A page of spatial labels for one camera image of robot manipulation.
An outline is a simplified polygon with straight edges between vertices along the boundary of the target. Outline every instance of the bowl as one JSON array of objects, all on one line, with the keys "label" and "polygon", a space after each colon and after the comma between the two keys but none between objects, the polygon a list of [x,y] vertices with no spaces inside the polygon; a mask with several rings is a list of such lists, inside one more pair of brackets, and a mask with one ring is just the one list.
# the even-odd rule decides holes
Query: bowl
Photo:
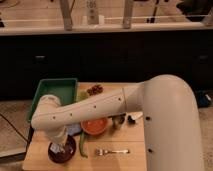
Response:
[{"label": "bowl", "polygon": [[99,135],[103,133],[106,130],[107,125],[107,118],[100,118],[81,122],[82,129],[89,135]]}]

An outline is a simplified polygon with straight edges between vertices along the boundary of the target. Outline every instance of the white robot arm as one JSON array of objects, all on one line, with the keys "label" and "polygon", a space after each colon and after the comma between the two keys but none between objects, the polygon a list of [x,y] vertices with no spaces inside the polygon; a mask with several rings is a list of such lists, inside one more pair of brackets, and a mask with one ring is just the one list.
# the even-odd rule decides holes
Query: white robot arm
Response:
[{"label": "white robot arm", "polygon": [[56,96],[43,96],[32,127],[61,143],[66,125],[141,110],[148,171],[204,171],[196,101],[191,88],[175,76],[157,76],[63,107]]}]

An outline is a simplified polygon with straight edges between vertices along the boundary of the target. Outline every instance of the cable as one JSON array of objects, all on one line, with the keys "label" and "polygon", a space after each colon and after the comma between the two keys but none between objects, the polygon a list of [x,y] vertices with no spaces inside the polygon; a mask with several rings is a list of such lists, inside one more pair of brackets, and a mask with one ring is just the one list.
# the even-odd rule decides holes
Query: cable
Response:
[{"label": "cable", "polygon": [[3,115],[0,113],[0,116],[7,121],[7,123],[14,129],[14,131],[23,139],[28,143],[28,140],[17,130],[17,128]]},{"label": "cable", "polygon": [[75,0],[72,1],[72,5],[71,5],[71,7],[70,7],[71,13],[72,13],[72,10],[73,10],[73,8],[74,8],[74,5],[75,5]]}]

